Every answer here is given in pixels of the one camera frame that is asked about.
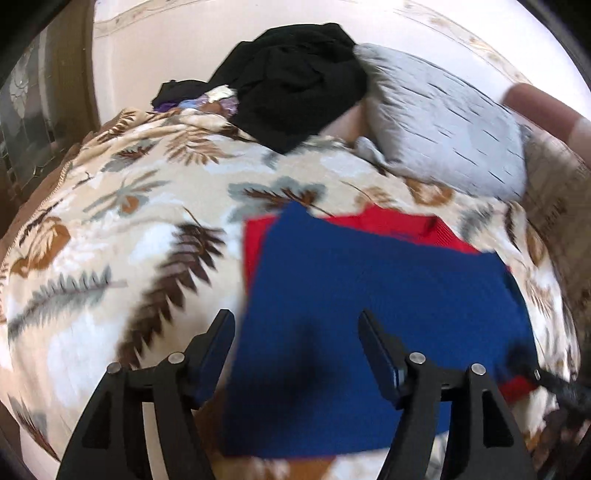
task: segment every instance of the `floral blanket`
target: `floral blanket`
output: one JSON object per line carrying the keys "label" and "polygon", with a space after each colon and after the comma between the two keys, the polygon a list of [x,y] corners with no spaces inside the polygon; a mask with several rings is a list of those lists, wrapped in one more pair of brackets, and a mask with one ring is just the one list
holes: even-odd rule
{"label": "floral blanket", "polygon": [[[65,166],[2,262],[0,399],[59,459],[110,362],[154,365],[184,350],[222,308],[236,314],[239,332],[243,221],[290,201],[319,216],[374,203],[441,217],[509,266],[540,363],[567,379],[576,371],[574,329],[552,262],[519,204],[394,177],[334,138],[311,138],[283,156],[218,115],[127,110]],[[376,478],[386,450],[299,461],[222,458],[217,429],[231,363],[232,351],[218,392],[196,416],[218,479]],[[527,438],[553,407],[543,390],[515,406]],[[165,478],[148,410],[152,468]],[[444,449],[442,436],[432,478]]]}

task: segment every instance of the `blue cloth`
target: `blue cloth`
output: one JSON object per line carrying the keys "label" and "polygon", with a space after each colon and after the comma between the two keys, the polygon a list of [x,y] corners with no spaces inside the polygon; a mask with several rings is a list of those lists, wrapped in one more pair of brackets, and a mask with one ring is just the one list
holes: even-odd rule
{"label": "blue cloth", "polygon": [[[400,412],[380,396],[357,334],[370,309],[409,351],[442,367],[535,355],[518,287],[496,254],[414,245],[288,205],[267,234],[238,338],[223,452],[290,458],[388,447]],[[438,432],[449,429],[441,404]]]}

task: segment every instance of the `white wall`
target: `white wall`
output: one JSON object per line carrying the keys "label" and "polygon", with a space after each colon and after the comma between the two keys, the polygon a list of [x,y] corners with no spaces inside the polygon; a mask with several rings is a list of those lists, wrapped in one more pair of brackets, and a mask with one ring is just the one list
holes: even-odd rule
{"label": "white wall", "polygon": [[359,43],[441,65],[496,100],[511,84],[490,61],[500,54],[531,83],[591,118],[591,92],[573,62],[517,0],[419,1],[469,32],[458,39],[450,33],[457,26],[439,28],[440,18],[405,15],[413,4],[407,0],[148,0],[134,15],[121,13],[140,0],[99,0],[96,19],[111,19],[97,24],[111,33],[93,46],[100,118],[126,106],[149,109],[160,84],[171,79],[207,80],[236,43],[267,28],[329,21]]}

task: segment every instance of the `leaf pattern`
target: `leaf pattern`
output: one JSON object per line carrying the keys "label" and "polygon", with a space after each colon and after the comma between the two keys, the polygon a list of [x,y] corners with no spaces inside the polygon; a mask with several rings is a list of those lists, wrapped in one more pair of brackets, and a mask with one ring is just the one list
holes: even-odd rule
{"label": "leaf pattern", "polygon": [[[4,288],[4,282],[10,275],[8,271],[8,264],[6,262],[2,262],[2,267],[0,269],[0,293]],[[4,312],[4,305],[0,301],[0,325],[6,323],[6,313]]]}
{"label": "leaf pattern", "polygon": [[365,210],[369,205],[377,205],[381,208],[395,209],[394,199],[381,187],[373,186],[362,190],[349,182],[344,181],[343,183],[353,187],[358,191],[358,194],[355,196],[354,200],[355,206],[358,208],[358,210]]}
{"label": "leaf pattern", "polygon": [[530,254],[531,261],[536,267],[539,267],[548,251],[544,242],[538,235],[538,232],[528,223],[525,231],[525,239],[527,241],[527,251]]}
{"label": "leaf pattern", "polygon": [[152,122],[157,122],[158,120],[164,120],[167,118],[171,118],[175,115],[180,114],[182,111],[183,111],[183,109],[177,106],[177,107],[171,108],[167,112],[154,113],[153,116],[146,123],[152,123]]}
{"label": "leaf pattern", "polygon": [[525,292],[544,317],[548,320],[551,320],[554,317],[554,303],[550,287],[540,287],[536,283],[534,277],[531,274],[528,274],[525,281]]}
{"label": "leaf pattern", "polygon": [[168,180],[156,180],[143,183],[154,176],[157,171],[158,170],[151,170],[132,181],[129,185],[125,185],[126,180],[123,180],[121,187],[119,187],[118,190],[100,197],[82,210],[84,213],[88,213],[92,209],[107,203],[105,207],[97,210],[87,221],[94,222],[100,220],[111,210],[117,210],[121,216],[131,215],[136,212],[142,205],[148,203],[148,196],[145,195],[146,193],[169,183]]}
{"label": "leaf pattern", "polygon": [[184,305],[180,286],[197,292],[193,275],[210,285],[204,266],[215,270],[213,257],[222,257],[218,250],[225,243],[220,239],[221,229],[209,229],[195,223],[177,225],[177,241],[165,262],[158,266],[158,277],[153,287],[144,293],[143,301],[135,310],[123,341],[118,346],[118,359],[122,365],[139,367],[144,343],[150,346],[154,334],[162,332],[162,317],[171,322],[168,301],[177,307]]}
{"label": "leaf pattern", "polygon": [[95,137],[95,141],[98,144],[103,144],[113,138],[120,137],[131,128],[131,125],[136,121],[136,119],[136,112],[125,110],[122,111],[119,114],[119,118],[117,119],[115,125],[109,128],[107,131],[102,132],[100,135],[97,135]]}
{"label": "leaf pattern", "polygon": [[509,238],[509,242],[517,249],[520,248],[517,246],[517,238],[515,237],[515,222],[513,220],[513,214],[515,212],[515,205],[513,202],[507,203],[507,210],[505,212],[505,232],[507,233],[507,237]]}
{"label": "leaf pattern", "polygon": [[25,404],[21,404],[18,400],[12,398],[10,395],[8,396],[8,401],[10,402],[12,411],[14,412],[14,415],[17,418],[17,421],[21,424],[22,428],[27,431],[27,433],[33,438],[33,440],[35,440],[35,443],[38,444],[39,447],[41,447],[52,458],[59,462],[60,459],[57,457],[55,450],[51,447],[46,439],[46,415],[44,413],[30,413]]}
{"label": "leaf pattern", "polygon": [[460,214],[460,236],[462,239],[470,243],[474,236],[491,222],[493,212],[492,205],[462,212]]}
{"label": "leaf pattern", "polygon": [[325,192],[326,187],[320,183],[301,185],[291,177],[280,177],[270,186],[259,183],[231,183],[228,185],[228,194],[230,198],[242,202],[242,205],[234,208],[229,221],[240,222],[248,217],[277,212],[289,202],[298,202],[329,215],[316,205],[322,200]]}
{"label": "leaf pattern", "polygon": [[111,161],[105,164],[101,171],[117,172],[133,165],[140,158],[150,153],[158,142],[140,140],[134,145],[124,148],[111,155]]}
{"label": "leaf pattern", "polygon": [[85,173],[86,173],[86,178],[85,179],[82,179],[81,181],[79,181],[78,183],[76,183],[76,185],[74,185],[72,187],[72,190],[76,190],[78,187],[82,187],[85,183],[90,182],[94,178],[94,177],[91,177],[90,174],[87,171],[85,171]]}
{"label": "leaf pattern", "polygon": [[168,160],[188,166],[191,163],[207,165],[210,161],[219,163],[220,158],[232,158],[234,155],[224,153],[207,138],[211,134],[197,127],[186,128],[168,143]]}
{"label": "leaf pattern", "polygon": [[417,205],[439,207],[452,201],[455,191],[445,185],[427,184],[413,179],[404,179],[408,191]]}
{"label": "leaf pattern", "polygon": [[14,262],[10,273],[27,278],[32,270],[46,270],[70,241],[70,232],[58,217],[47,217],[39,227],[29,253]]}
{"label": "leaf pattern", "polygon": [[300,145],[295,147],[292,151],[290,151],[286,155],[282,155],[277,153],[273,150],[266,153],[262,157],[262,162],[269,168],[273,170],[277,169],[277,163],[281,158],[285,157],[292,157],[294,155],[303,155],[309,152],[321,152],[325,153],[326,151],[330,150],[341,150],[341,151],[350,151],[350,148],[347,147],[341,140],[337,140],[333,137],[310,137],[307,140],[303,141]]}
{"label": "leaf pattern", "polygon": [[57,202],[55,202],[53,205],[50,205],[49,207],[47,207],[45,210],[43,210],[39,216],[37,218],[35,218],[31,223],[29,223],[25,229],[24,232],[21,235],[21,239],[18,241],[18,246],[22,247],[23,243],[25,242],[25,240],[27,239],[27,237],[29,236],[29,233],[31,233],[31,230],[33,230],[36,226],[40,225],[41,222],[43,220],[45,220],[45,217],[47,215],[49,215],[51,213],[51,211],[57,207],[59,204],[61,203],[61,200],[58,200]]}
{"label": "leaf pattern", "polygon": [[85,306],[97,305],[105,291],[117,286],[111,282],[111,268],[105,267],[98,276],[84,272],[78,280],[61,274],[57,281],[50,280],[46,286],[33,292],[23,312],[8,321],[8,341],[15,341],[27,326],[42,325],[61,313],[75,312]]}

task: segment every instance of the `red cloth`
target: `red cloth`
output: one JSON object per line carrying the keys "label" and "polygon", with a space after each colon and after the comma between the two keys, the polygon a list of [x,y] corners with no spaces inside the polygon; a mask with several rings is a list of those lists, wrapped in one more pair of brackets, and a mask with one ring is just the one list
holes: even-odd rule
{"label": "red cloth", "polygon": [[[252,284],[262,244],[275,218],[269,215],[248,220],[245,224],[244,274],[247,289]],[[451,248],[465,254],[478,253],[476,248],[456,237],[443,220],[436,216],[408,215],[397,210],[370,206],[359,215],[329,217],[326,221],[376,235],[393,236],[415,244]],[[499,389],[506,401],[513,403],[527,396],[535,386],[523,377],[515,377],[500,385]]]}

